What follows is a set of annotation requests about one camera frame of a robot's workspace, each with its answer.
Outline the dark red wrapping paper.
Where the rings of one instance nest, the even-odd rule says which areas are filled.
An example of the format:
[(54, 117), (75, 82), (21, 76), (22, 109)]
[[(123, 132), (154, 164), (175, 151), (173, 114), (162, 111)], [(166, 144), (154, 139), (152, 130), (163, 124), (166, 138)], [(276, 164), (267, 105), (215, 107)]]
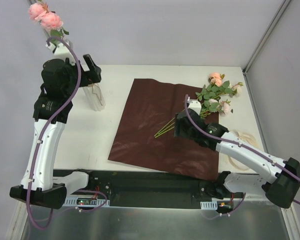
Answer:
[(134, 79), (109, 153), (112, 162), (214, 181), (219, 153), (174, 136), (176, 113), (185, 95), (196, 99), (201, 88)]

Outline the pink flower bouquet green leaves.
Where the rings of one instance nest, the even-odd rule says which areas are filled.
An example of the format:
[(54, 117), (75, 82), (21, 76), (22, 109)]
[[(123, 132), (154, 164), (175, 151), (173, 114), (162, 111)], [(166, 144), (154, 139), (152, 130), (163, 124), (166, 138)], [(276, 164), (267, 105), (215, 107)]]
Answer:
[(223, 96), (239, 97), (244, 84), (238, 82), (231, 85), (228, 80), (225, 80), (225, 74), (213, 72), (208, 76), (208, 85), (204, 85), (200, 92), (196, 92), (196, 100), (201, 104), (199, 116), (205, 119), (213, 113), (219, 113), (221, 116), (226, 116), (232, 113), (231, 101), (228, 99), (222, 100)]

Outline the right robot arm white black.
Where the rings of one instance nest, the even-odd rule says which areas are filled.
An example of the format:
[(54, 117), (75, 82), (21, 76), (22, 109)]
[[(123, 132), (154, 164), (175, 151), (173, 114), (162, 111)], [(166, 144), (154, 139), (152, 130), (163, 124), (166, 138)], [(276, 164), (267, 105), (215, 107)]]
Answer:
[(224, 171), (217, 179), (215, 192), (220, 197), (231, 193), (265, 196), (274, 205), (288, 209), (300, 189), (300, 162), (284, 160), (243, 142), (216, 123), (206, 124), (192, 109), (175, 115), (174, 136), (190, 139), (203, 148), (227, 155), (255, 174)]

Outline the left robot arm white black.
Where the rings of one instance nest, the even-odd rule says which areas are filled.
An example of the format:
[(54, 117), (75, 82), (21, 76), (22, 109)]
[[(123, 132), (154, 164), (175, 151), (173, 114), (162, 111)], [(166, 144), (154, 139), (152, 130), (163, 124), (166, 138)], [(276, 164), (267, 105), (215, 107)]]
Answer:
[(34, 103), (34, 137), (25, 174), (9, 195), (18, 201), (50, 209), (60, 209), (66, 197), (78, 190), (89, 195), (96, 183), (82, 170), (54, 177), (54, 164), (60, 137), (73, 107), (70, 96), (76, 86), (87, 87), (101, 81), (101, 68), (89, 54), (83, 55), (88, 70), (70, 59), (51, 59), (43, 64), (40, 94)]

